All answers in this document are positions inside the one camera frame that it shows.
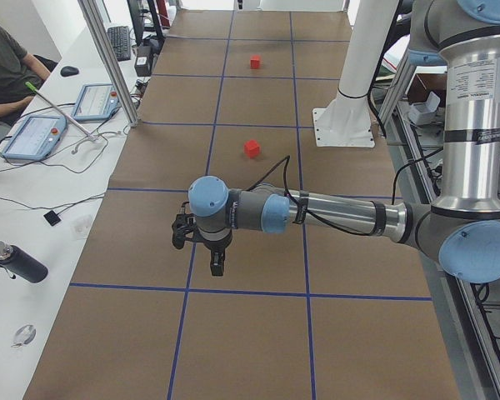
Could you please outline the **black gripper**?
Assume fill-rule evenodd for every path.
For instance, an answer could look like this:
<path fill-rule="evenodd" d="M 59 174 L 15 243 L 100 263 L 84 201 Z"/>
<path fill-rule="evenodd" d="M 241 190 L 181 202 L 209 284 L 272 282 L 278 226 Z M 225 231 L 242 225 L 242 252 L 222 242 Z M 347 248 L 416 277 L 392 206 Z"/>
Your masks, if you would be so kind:
<path fill-rule="evenodd" d="M 233 232 L 229 228 L 217 232 L 198 229 L 200 241 L 210 250 L 210 271 L 214 277 L 224 275 L 225 250 L 231 244 Z"/>

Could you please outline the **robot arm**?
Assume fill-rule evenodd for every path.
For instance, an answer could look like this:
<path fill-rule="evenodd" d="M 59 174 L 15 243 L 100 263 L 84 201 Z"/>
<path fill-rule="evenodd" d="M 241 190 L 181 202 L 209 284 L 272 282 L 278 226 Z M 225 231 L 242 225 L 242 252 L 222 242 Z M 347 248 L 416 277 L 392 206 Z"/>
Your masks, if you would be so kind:
<path fill-rule="evenodd" d="M 447 67 L 442 187 L 430 204 L 385 205 L 263 181 L 230 189 L 200 177 L 172 225 L 172 243 L 202 243 L 215 276 L 238 228 L 282 233 L 321 224 L 361 237 L 385 236 L 416 248 L 470 283 L 500 278 L 500 1 L 416 1 L 408 47 L 417 65 Z"/>

